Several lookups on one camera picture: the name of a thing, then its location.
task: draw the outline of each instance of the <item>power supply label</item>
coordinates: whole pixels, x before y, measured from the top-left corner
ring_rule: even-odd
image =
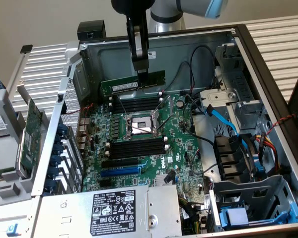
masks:
[[[90,233],[104,236],[136,231],[136,191],[95,194]]]

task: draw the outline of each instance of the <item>blue pcie slot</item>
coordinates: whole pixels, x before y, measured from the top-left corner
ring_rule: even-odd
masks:
[[[120,176],[120,175],[133,175],[133,174],[141,174],[141,167],[133,166],[126,167],[121,169],[114,170],[103,170],[100,172],[102,177],[112,177],[112,176]]]

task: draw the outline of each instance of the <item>motherboard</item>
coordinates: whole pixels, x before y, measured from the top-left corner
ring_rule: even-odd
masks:
[[[157,101],[156,104],[162,101],[162,99],[159,101],[159,98],[151,100]],[[179,196],[185,197],[188,201],[203,203],[204,195],[203,191],[201,192],[203,178],[201,175],[195,175],[190,169],[192,160],[194,160],[194,170],[201,171],[202,165],[201,158],[195,156],[198,150],[197,139],[183,129],[184,101],[184,96],[173,94],[170,95],[169,100],[162,102],[157,110],[157,123],[159,125],[164,124],[156,134],[146,133],[146,131],[151,130],[153,122],[150,121],[152,119],[150,114],[153,110],[134,111],[135,109],[129,108],[129,105],[123,100],[117,102],[115,109],[111,108],[113,102],[108,105],[100,105],[94,111],[88,112],[87,118],[81,120],[81,124],[85,126],[81,131],[85,132],[88,138],[82,137],[80,141],[91,140],[93,144],[85,143],[85,146],[81,146],[81,149],[84,150],[86,168],[83,192],[128,186],[166,185],[164,179],[172,171],[175,172],[173,183],[177,186]],[[189,110],[185,113],[184,121],[189,123],[188,112]],[[126,119],[132,126],[127,126]],[[127,144],[135,143],[131,146],[134,146],[133,150],[137,150],[137,142],[139,142],[141,151],[146,151],[146,143],[151,143],[151,145],[158,143],[160,145],[162,142],[164,149],[162,149],[161,154],[155,154],[159,153],[159,149],[155,152],[156,147],[149,147],[151,149],[148,150],[147,155],[140,154],[136,158],[130,158]],[[112,161],[137,163],[141,171],[131,175],[108,175],[106,172],[111,173],[113,170],[104,167],[108,167],[106,163],[112,163]]]

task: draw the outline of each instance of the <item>white wall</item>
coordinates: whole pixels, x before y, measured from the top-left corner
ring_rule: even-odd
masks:
[[[186,27],[298,14],[298,0],[228,0],[217,20],[184,15]],[[81,21],[104,19],[107,36],[126,35],[126,20],[110,0],[0,0],[0,78],[7,85],[23,45],[77,39]]]

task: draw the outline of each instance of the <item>circuit board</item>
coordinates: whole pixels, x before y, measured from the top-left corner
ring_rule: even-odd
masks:
[[[162,133],[168,137],[167,143],[170,149],[163,155],[152,155],[139,157],[139,164],[146,164],[141,175],[125,175],[111,177],[111,187],[101,187],[99,181],[103,178],[100,175],[102,171],[101,162],[108,160],[105,156],[106,141],[111,138],[113,141],[124,141],[126,133],[125,114],[111,114],[107,111],[105,106],[100,106],[96,109],[94,114],[90,117],[95,121],[95,126],[92,128],[92,133],[98,135],[98,144],[95,151],[91,151],[88,144],[85,147],[85,176],[83,181],[83,192],[95,191],[109,188],[119,188],[126,186],[137,185],[159,185],[163,183],[163,179],[171,169],[176,171],[176,186],[178,194],[185,196],[188,201],[204,202],[203,192],[199,192],[199,185],[203,185],[202,176],[196,176],[191,171],[188,163],[185,160],[185,153],[190,160],[193,159],[197,149],[197,139],[188,133],[184,133],[182,127],[179,125],[182,120],[182,109],[176,107],[176,101],[184,101],[183,96],[178,94],[171,95],[171,100],[174,102],[173,116],[163,126]],[[170,115],[168,102],[159,110],[160,121],[166,120]],[[119,118],[119,137],[113,138],[113,121]],[[188,113],[185,114],[186,121],[189,118]],[[202,165],[200,158],[195,157],[194,169],[201,171]]]
[[[28,170],[32,171],[40,155],[41,124],[42,114],[34,104],[29,100],[28,115],[23,132],[21,145],[21,164]]]
[[[145,82],[139,82],[137,76],[117,78],[101,82],[104,96],[111,96],[117,93],[140,90],[165,84],[165,72],[158,71],[148,74]]]

